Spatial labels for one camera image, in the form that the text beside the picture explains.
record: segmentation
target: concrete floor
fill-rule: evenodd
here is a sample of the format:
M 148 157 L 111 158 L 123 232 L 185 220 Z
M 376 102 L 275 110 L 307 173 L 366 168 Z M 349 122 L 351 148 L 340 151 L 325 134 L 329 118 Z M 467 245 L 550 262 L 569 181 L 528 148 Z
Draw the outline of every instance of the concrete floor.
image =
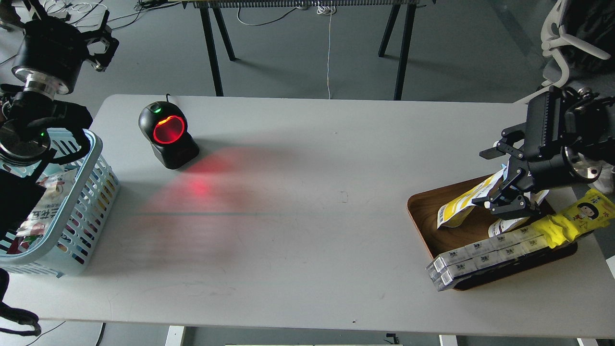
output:
M 553 0 L 446 1 L 416 13 L 402 100 L 504 102 L 530 94 L 542 81 L 539 30 Z M 133 1 L 106 0 L 111 18 L 133 12 Z M 242 19 L 265 22 L 287 9 L 244 9 Z M 384 58 L 377 57 L 388 6 L 339 7 L 331 18 L 330 89 L 334 99 L 392 98 L 401 41 L 395 27 Z M 329 17 L 296 10 L 271 25 L 240 24 L 235 9 L 224 17 L 238 62 L 230 62 L 214 24 L 220 71 L 227 96 L 323 99 L 327 92 Z M 100 20 L 95 10 L 80 25 Z M 112 22 L 116 27 L 131 18 Z M 0 62 L 16 53 L 19 33 L 0 31 Z M 76 90 L 58 97 L 80 103 L 93 115 L 113 94 L 215 95 L 197 10 L 181 6 L 149 12 L 117 31 L 120 46 L 104 73 L 84 64 Z M 18 83 L 10 62 L 0 81 Z M 136 118 L 138 115 L 126 114 Z M 486 134 L 495 138 L 496 134 Z M 44 321 L 43 331 L 61 321 Z M 94 345 L 100 323 L 67 322 L 35 345 Z M 166 326 L 110 324 L 104 345 L 164 345 Z M 399 334 L 404 345 L 438 345 L 435 335 Z M 34 338 L 0 334 L 1 345 Z M 185 345 L 387 344 L 385 332 L 285 329 L 191 328 Z M 571 339 L 459 337 L 460 345 L 574 345 Z

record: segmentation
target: cartoon face print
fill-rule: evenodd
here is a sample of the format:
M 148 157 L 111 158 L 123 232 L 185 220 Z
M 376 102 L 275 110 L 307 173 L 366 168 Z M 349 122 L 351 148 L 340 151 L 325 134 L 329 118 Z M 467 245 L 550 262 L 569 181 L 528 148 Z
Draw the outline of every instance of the cartoon face print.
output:
M 582 214 L 581 218 L 588 217 L 592 220 L 595 220 L 599 215 L 598 208 L 596 208 L 590 203 L 581 203 L 577 205 L 577 208 L 579 208 L 579 211 Z
M 592 217 L 594 215 L 593 210 L 589 209 L 589 207 L 587 207 L 587 206 L 582 206 L 579 209 L 586 216 Z

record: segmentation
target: wooden tray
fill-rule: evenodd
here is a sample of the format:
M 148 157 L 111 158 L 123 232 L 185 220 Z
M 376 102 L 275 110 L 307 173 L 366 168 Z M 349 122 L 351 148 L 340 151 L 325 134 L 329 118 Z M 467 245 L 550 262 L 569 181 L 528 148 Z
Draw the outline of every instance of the wooden tray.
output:
M 425 247 L 427 247 L 432 259 L 443 252 L 457 249 L 458 247 L 489 237 L 487 229 L 498 218 L 491 215 L 488 210 L 482 207 L 475 207 L 459 227 L 442 227 L 442 229 L 436 229 L 437 213 L 440 207 L 470 190 L 488 177 L 489 176 L 486 175 L 484 177 L 466 180 L 465 182 L 422 192 L 410 197 L 408 200 L 408 213 L 416 229 L 419 231 L 423 243 Z M 541 211 L 543 214 L 554 213 L 553 209 L 546 201 L 541 204 Z M 538 218 L 529 219 L 526 224 L 534 222 L 537 219 Z M 574 254 L 576 250 L 577 244 L 573 243 L 553 250 L 539 251 L 539 253 L 535 255 L 526 256 L 524 260 L 513 262 L 505 267 L 484 274 L 471 276 L 458 283 L 454 289 L 463 291 L 481 284 L 496 281 L 524 270 L 570 256 Z

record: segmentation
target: light blue basket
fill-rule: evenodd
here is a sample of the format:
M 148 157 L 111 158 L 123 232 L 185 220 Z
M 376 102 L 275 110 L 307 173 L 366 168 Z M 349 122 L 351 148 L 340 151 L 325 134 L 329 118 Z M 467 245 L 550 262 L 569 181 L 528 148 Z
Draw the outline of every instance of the light blue basket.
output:
M 21 254 L 7 254 L 15 233 L 7 232 L 0 240 L 0 267 L 11 273 L 48 274 L 61 277 L 77 275 L 85 269 L 100 233 L 105 226 L 113 201 L 119 191 L 119 181 L 101 156 L 102 141 L 85 130 L 90 140 L 90 152 L 68 166 L 78 166 L 75 184 L 62 202 L 44 236 Z M 49 130 L 57 156 L 74 153 L 79 148 L 73 135 L 64 130 Z M 7 171 L 20 177 L 31 174 L 36 165 L 12 167 Z

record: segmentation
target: yellow package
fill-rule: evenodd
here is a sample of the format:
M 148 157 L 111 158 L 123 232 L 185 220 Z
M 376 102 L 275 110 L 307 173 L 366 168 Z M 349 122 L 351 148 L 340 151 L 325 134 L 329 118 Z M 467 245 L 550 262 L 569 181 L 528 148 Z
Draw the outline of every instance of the yellow package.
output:
M 461 196 L 455 198 L 449 203 L 444 204 L 438 210 L 438 227 L 457 227 L 463 220 L 466 219 L 468 214 L 474 209 L 472 200 L 474 198 L 485 197 L 489 194 L 493 188 L 497 186 L 502 178 L 505 168 L 502 168 L 491 177 L 487 178 L 484 182 L 476 185 L 471 190 L 466 191 Z
M 549 247 L 572 242 L 580 235 L 609 225 L 615 217 L 615 204 L 598 190 L 590 189 L 583 198 L 555 215 L 531 224 L 541 232 Z

